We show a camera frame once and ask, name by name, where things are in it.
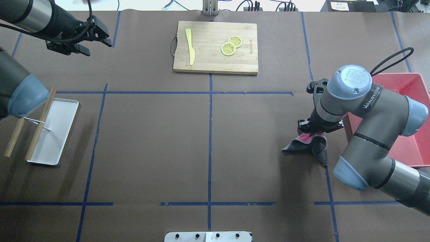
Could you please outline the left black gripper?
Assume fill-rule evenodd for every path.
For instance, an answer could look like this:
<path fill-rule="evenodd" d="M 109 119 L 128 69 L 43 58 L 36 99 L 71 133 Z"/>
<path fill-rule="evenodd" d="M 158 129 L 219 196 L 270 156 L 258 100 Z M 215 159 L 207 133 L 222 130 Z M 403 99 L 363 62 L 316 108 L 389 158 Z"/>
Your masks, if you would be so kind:
<path fill-rule="evenodd" d="M 52 15 L 51 41 L 46 40 L 48 50 L 71 55 L 71 53 L 91 56 L 88 48 L 78 44 L 80 41 L 98 41 L 112 47 L 107 26 L 95 15 L 89 7 L 89 17 L 86 22 L 74 18 L 61 7 L 54 7 Z"/>

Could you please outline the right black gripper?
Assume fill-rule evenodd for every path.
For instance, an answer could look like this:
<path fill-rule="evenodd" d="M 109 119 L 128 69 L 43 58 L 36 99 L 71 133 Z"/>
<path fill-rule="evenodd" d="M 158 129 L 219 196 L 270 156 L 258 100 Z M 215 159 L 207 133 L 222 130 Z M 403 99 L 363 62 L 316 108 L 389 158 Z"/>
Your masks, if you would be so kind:
<path fill-rule="evenodd" d="M 343 120 L 330 122 L 322 119 L 316 112 L 313 112 L 308 119 L 297 121 L 298 130 L 302 133 L 324 132 L 331 133 L 344 128 Z"/>

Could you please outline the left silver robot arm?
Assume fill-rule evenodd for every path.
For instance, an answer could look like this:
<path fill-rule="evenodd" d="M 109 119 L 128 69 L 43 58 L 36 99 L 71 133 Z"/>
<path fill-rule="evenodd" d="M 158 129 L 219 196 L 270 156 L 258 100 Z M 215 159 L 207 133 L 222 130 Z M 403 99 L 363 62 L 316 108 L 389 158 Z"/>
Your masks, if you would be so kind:
<path fill-rule="evenodd" d="M 63 55 L 90 56 L 83 42 L 100 42 L 112 47 L 107 26 L 93 12 L 92 2 L 87 18 L 80 20 L 55 0 L 2 0 L 1 29 L 18 32 L 16 44 L 26 35 L 45 43 L 46 49 Z M 42 106 L 50 97 L 47 87 L 35 74 L 1 48 L 1 119 L 23 118 Z"/>

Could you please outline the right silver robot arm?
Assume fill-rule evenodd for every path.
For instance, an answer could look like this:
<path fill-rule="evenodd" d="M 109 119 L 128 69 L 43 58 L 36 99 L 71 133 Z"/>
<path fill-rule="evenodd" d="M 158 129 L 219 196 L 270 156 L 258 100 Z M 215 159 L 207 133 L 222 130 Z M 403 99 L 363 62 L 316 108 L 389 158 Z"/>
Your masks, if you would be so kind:
<path fill-rule="evenodd" d="M 415 98 L 374 83 L 384 74 L 368 72 L 358 65 L 340 67 L 330 79 L 312 81 L 309 118 L 298 121 L 304 133 L 330 133 L 340 129 L 348 113 L 359 118 L 357 129 L 339 157 L 333 173 L 349 187 L 381 190 L 400 204 L 429 215 L 429 175 L 388 154 L 399 136 L 409 137 L 428 125 L 429 93 Z"/>

